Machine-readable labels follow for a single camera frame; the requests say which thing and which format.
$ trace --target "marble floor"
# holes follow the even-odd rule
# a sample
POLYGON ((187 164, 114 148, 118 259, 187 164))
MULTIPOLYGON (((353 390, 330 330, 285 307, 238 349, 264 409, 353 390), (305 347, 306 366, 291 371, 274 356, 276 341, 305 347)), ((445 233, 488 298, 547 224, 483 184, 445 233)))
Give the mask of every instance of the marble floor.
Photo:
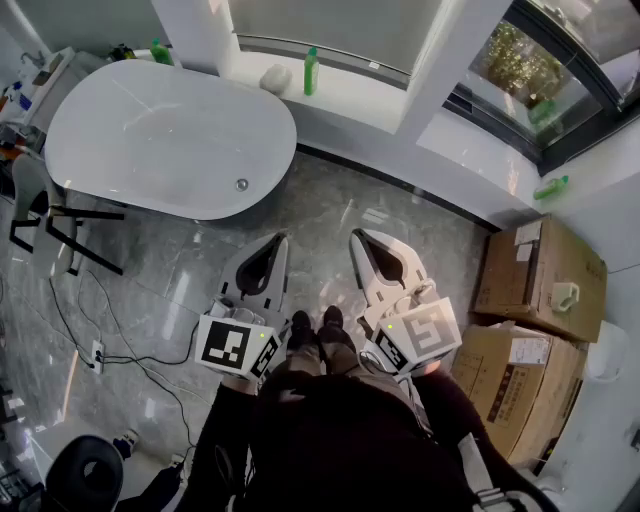
MULTIPOLYGON (((102 375, 81 361, 72 369, 75 347, 51 285, 68 328, 87 350, 93 340, 101 340, 108 353, 130 355, 121 332, 138 356, 179 360, 198 316, 211 305, 227 259, 250 241, 283 230, 290 243, 285 311, 305 309, 318 320, 324 309, 337 304, 346 329, 362 344, 356 320, 365 299, 356 286, 347 243, 355 227, 386 231, 409 243, 440 295, 451 298, 462 326, 487 235, 426 199, 303 153, 296 154, 279 204, 251 227, 197 224, 79 194, 69 201, 78 208, 126 214, 124 221, 85 226, 89 246, 120 265, 124 277, 83 260, 77 277, 65 274, 51 284, 39 279, 30 268, 30 255, 8 241, 12 207, 0 201, 0 319, 5 328, 0 375, 24 403, 15 409, 19 422, 5 431, 16 464, 34 480, 28 434, 65 417, 77 416, 107 435, 132 428, 140 435, 141 449, 162 460, 188 446, 178 402, 136 365, 105 366, 102 375)), ((179 396, 195 442, 219 377, 191 360, 180 366, 147 363, 179 396)))

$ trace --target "white freestanding bathtub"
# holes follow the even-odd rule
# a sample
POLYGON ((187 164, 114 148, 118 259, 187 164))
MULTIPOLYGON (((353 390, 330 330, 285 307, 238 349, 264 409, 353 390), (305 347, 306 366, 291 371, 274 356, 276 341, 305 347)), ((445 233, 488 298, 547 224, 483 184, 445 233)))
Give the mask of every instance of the white freestanding bathtub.
POLYGON ((256 205, 284 178, 296 127, 275 96, 154 62, 80 82, 56 112, 47 169, 60 186, 196 220, 256 205))

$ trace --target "person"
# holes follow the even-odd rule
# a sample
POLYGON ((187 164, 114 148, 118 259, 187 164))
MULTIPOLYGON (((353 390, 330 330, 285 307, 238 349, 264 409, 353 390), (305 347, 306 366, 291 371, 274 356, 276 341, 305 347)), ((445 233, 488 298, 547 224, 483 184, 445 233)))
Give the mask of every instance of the person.
POLYGON ((493 485, 535 504, 500 510, 557 512, 493 447, 439 362, 413 377, 426 428, 390 375, 358 364, 337 307, 317 335, 302 311, 291 331, 286 360, 257 395, 252 383, 223 378, 177 511, 483 510, 459 451, 471 433, 493 485))

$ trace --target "black jacket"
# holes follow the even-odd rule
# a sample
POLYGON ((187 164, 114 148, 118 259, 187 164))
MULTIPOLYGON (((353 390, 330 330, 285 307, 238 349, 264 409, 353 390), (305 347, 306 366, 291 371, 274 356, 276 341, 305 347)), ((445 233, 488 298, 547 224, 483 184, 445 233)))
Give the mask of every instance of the black jacket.
POLYGON ((457 448, 469 432, 495 486, 528 492, 556 511, 495 450, 471 402, 441 371, 414 379, 433 438, 397 398, 359 381, 285 378, 303 400, 280 403, 269 389, 255 397, 220 387, 178 511, 224 510, 231 494, 238 494, 234 510, 248 511, 471 510, 476 498, 457 448), (228 455, 234 482, 216 446, 228 455), (255 475, 245 489, 249 446, 255 475))

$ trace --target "green bottle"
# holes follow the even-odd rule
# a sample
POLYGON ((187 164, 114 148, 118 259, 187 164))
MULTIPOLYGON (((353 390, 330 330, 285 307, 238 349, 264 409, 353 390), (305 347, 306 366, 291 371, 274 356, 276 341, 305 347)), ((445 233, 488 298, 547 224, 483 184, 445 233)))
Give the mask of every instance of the green bottle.
POLYGON ((304 93, 311 96, 318 88, 318 49, 313 47, 304 59, 304 93))
POLYGON ((569 183, 569 176, 563 176, 562 178, 553 178, 547 183, 538 187, 533 193, 534 199, 544 199, 552 194, 557 194, 569 183))
POLYGON ((173 59, 169 53, 169 49, 160 44, 160 39, 157 37, 153 40, 153 46, 151 47, 151 55, 153 59, 159 64, 167 64, 173 66, 173 59))

